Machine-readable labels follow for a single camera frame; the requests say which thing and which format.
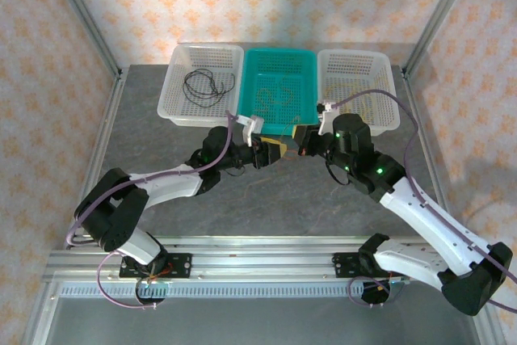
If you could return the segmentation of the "aluminium frame post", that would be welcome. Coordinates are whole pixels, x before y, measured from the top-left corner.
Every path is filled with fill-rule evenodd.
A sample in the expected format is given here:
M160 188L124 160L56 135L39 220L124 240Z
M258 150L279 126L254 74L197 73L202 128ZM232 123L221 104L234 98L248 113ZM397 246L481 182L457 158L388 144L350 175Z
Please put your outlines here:
M456 0L439 0L437 2L435 9L431 13L431 17L423 28L417 44L409 55L407 62L401 68L402 74L406 80L410 80L411 76L415 73L419 63L425 56L425 52L435 38L435 35L440 29L443 21L448 16L448 13L455 1Z
M102 62L108 69L108 72L114 77L119 78L122 69L117 64L117 61L107 45L98 24L95 22L92 14L88 10L87 4L84 0L67 0L71 5L74 13L79 19L79 22L84 27L86 34L93 43L95 49L101 57Z

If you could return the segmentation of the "aluminium table side rail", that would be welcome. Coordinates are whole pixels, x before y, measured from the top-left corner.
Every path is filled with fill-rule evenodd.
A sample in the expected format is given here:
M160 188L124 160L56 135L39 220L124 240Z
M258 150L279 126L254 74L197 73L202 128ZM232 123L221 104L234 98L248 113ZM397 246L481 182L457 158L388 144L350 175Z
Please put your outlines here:
M105 104L99 130L95 138L95 144L86 170L86 176L84 178L81 191L78 195L79 204L98 182L107 145L111 135L112 126L114 124L118 106L120 104L120 99L124 91L124 84L127 80L128 71L128 67L123 68L116 75L112 84L111 92Z
M410 74L402 67L401 76L404 80L406 94L414 117L419 126L419 139L422 145L422 151L426 159L427 169L431 177L432 187L435 193L435 199L440 206L449 212L454 212L448 198L448 175L441 175L441 166L439 161L443 160L443 155L438 145L438 138L429 117L429 112L425 107L425 103L418 99L418 91L414 87Z

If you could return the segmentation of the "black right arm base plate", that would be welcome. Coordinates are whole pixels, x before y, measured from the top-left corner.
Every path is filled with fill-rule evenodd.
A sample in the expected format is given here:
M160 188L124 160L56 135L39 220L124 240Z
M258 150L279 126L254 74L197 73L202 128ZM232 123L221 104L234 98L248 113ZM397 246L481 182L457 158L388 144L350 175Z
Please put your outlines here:
M402 274L383 270L372 255L359 252L338 252L332 257L337 278L367 276L370 278L401 277Z

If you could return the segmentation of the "small green circuit board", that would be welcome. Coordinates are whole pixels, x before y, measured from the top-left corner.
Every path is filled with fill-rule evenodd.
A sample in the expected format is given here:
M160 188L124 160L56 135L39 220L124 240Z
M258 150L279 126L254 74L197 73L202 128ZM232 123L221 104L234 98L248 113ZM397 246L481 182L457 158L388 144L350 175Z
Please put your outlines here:
M407 276L403 276L399 280L391 280L389 282L390 292L387 303L394 303L395 301L397 301L400 298L405 287L409 286L410 283L411 278Z
M141 282L137 286L137 295L142 299L163 299L169 292L167 282Z

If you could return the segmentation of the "teal plastic basket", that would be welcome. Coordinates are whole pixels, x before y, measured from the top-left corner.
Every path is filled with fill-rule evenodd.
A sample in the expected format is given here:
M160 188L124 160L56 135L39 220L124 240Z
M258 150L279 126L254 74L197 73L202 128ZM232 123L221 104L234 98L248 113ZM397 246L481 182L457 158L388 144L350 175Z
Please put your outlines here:
M317 58L309 50L252 48L246 52L237 113L264 119L262 133L286 135L316 124Z

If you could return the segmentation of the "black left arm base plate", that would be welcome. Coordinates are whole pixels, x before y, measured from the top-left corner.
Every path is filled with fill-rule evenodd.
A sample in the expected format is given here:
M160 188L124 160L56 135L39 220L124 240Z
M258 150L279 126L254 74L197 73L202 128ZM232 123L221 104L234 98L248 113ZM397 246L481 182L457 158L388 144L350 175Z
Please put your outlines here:
M144 279L188 279L191 274L192 254L160 254L152 263L141 264L124 256L120 265L120 278Z

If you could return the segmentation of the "aluminium mounting rail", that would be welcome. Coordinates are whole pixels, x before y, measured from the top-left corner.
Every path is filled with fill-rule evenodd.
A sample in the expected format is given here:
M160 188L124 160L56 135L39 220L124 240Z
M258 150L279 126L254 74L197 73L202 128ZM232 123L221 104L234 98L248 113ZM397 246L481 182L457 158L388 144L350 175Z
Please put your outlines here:
M337 252L356 252L366 237L159 237L171 253L190 253L191 282L338 282L332 257ZM437 253L423 238L392 238L409 250ZM54 250L42 276L43 281L95 280L95 273L106 253L92 245L72 250ZM101 280L120 280L120 257L109 258Z

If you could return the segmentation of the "white plastic basket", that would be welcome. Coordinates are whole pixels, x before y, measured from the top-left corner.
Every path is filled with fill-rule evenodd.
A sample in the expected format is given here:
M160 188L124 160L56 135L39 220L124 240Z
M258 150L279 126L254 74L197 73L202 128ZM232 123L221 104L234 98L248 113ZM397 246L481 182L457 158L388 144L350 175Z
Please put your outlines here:
M178 126L214 127L235 115L244 50L231 44L180 44L171 56L157 113Z
M318 101L338 103L365 90L397 94L388 56L379 52L352 49L323 49L317 54ZM368 124L373 136L393 131L400 125L398 105L377 92L355 97L339 108L355 113Z

